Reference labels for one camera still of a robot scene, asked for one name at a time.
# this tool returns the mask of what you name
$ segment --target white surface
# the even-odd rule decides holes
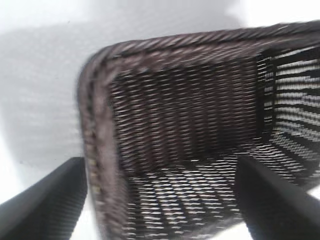
[[[0,203],[68,158],[83,155],[76,79],[100,48],[132,39],[309,21],[318,18],[318,5],[313,0],[1,0]],[[233,236],[243,229],[235,227]],[[88,239],[97,239],[90,202],[72,236]]]

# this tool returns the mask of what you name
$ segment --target wicker basket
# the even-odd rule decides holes
[[[104,238],[207,239],[240,221],[238,156],[320,177],[320,22],[106,47],[78,85]]]

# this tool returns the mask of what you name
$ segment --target wicker weave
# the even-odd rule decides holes
[[[103,237],[207,239],[241,220],[249,154],[304,186],[320,177],[320,22],[106,47],[78,100]]]

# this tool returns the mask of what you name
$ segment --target brown wicker basket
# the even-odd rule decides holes
[[[106,47],[78,85],[104,238],[207,239],[241,220],[248,154],[289,181],[319,178],[320,22]]]

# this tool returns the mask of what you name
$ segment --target white background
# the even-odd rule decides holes
[[[76,79],[100,48],[311,21],[319,7],[316,0],[0,0],[0,203],[83,156]],[[97,239],[91,209],[88,200],[73,240]],[[242,225],[228,234],[250,239],[246,231]]]

